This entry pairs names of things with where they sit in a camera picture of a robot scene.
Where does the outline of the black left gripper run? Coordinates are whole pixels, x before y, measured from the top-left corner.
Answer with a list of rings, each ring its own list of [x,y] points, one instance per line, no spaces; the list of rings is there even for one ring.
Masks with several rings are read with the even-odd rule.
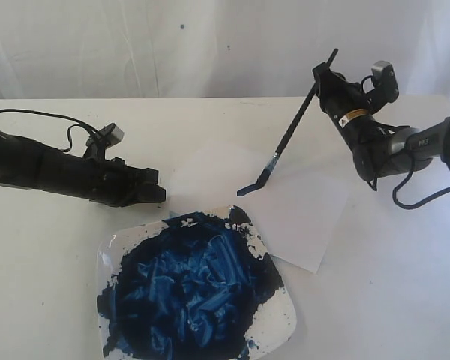
[[[109,207],[164,203],[167,193],[157,185],[158,171],[127,166],[122,159],[84,159],[82,198]]]

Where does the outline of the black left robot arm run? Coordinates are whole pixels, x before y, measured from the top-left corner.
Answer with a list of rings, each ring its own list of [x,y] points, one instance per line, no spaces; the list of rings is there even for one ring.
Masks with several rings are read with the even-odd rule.
[[[105,151],[89,139],[82,157],[67,154],[23,136],[0,131],[0,185],[39,190],[90,200],[109,207],[162,203],[166,190],[156,169],[127,166],[121,158],[106,160]]]

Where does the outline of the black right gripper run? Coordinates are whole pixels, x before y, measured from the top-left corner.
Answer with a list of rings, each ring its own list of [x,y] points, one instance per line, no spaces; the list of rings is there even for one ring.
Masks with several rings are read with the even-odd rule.
[[[319,90],[321,110],[332,120],[343,139],[378,139],[379,128],[373,114],[379,109],[379,89],[365,91],[362,82],[348,82],[327,64],[313,70],[316,90]]]

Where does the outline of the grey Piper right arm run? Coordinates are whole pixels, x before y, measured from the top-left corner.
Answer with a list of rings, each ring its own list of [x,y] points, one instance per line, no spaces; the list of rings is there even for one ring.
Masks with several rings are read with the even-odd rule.
[[[365,91],[326,63],[313,69],[322,111],[333,121],[352,152],[359,177],[371,186],[377,180],[426,168],[439,158],[450,171],[450,117],[426,130],[379,123],[374,114],[398,99],[398,83],[391,63],[372,67],[373,88]]]

